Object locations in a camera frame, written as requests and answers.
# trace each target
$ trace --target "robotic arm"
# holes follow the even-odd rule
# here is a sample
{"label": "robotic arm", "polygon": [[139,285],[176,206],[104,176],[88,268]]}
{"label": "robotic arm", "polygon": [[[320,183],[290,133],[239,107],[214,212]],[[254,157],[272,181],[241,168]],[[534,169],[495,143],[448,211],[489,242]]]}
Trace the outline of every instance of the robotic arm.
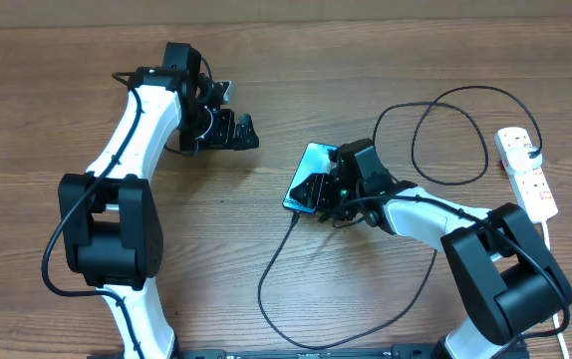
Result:
{"label": "robotic arm", "polygon": [[[360,213],[370,226],[445,253],[468,318],[426,358],[493,358],[516,350],[511,344],[521,333],[572,302],[567,278],[518,205],[466,207],[396,181],[370,139],[339,148],[310,144],[284,206],[320,210],[320,221]],[[499,272],[493,261],[514,254],[518,263]]]}
{"label": "robotic arm", "polygon": [[[214,83],[199,74],[201,61],[190,45],[168,43],[161,67],[140,67],[128,74],[129,100],[109,144],[84,175],[66,174],[58,188],[62,218],[73,211],[63,229],[70,269],[82,273],[88,285],[122,298],[133,324],[138,343],[132,340],[122,309],[105,296],[125,342],[125,352],[117,358],[140,358],[140,352],[146,359],[179,356],[155,285],[163,244],[150,191],[153,171],[171,133],[180,131],[181,154],[259,146],[250,116],[242,115],[235,125],[233,112],[221,108],[230,101],[232,83]],[[118,162],[99,179],[85,205],[75,207],[125,142]],[[118,211],[120,221],[94,220],[94,213],[105,210]]]}

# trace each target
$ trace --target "power outlet socket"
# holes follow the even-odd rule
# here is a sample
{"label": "power outlet socket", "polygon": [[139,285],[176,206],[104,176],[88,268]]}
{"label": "power outlet socket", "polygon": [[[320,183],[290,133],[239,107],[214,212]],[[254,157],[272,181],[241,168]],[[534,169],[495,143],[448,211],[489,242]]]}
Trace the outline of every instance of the power outlet socket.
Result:
{"label": "power outlet socket", "polygon": [[558,213],[556,201],[543,174],[542,156],[532,159],[529,154],[535,148],[527,131],[505,128],[494,136],[501,161],[512,184],[518,205],[532,222],[541,222]]}

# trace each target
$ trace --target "white cable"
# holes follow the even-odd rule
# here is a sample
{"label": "white cable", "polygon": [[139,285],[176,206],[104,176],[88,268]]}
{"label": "white cable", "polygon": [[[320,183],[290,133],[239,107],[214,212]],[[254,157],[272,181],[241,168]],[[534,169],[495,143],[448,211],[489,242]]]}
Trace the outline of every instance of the white cable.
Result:
{"label": "white cable", "polygon": [[[550,242],[549,242],[549,229],[547,229],[547,222],[545,220],[541,221],[541,227],[543,228],[543,239],[545,239],[545,245],[547,249],[551,250]],[[558,314],[554,314],[552,316],[552,321],[554,322],[554,328],[558,329],[560,326],[558,322]],[[570,359],[569,358],[569,350],[567,350],[567,345],[565,344],[565,337],[563,333],[556,334],[558,338],[558,344],[561,346],[561,353],[563,354],[563,359]]]}

